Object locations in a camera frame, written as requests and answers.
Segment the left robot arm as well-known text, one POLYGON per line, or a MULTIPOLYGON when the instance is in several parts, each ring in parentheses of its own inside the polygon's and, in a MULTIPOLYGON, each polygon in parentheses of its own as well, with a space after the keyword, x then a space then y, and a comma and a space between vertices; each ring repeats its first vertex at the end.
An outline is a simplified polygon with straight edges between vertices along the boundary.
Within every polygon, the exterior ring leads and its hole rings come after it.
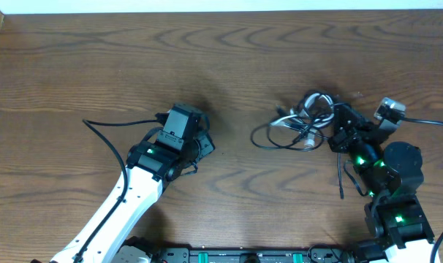
POLYGON ((133 145, 126 158, 110 149, 121 174, 108 197, 79 234, 52 262, 150 262, 153 254, 125 243, 143 214, 155 204, 168 184, 193 175, 199 162, 215 149, 210 122, 201 110, 174 104, 157 113, 155 127, 133 145))

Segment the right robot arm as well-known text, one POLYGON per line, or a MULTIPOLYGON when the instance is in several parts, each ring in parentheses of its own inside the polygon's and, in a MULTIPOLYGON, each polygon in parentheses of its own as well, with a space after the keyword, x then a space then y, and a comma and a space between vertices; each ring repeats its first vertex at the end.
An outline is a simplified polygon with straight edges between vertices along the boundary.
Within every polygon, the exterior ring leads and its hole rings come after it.
POLYGON ((351 244, 342 262, 437 262, 434 233, 417 198, 423 184, 420 149, 407 142, 386 143, 405 118, 396 103, 380 105, 378 123, 348 104, 333 110, 330 149, 351 158, 369 195, 365 221, 372 238, 351 244))

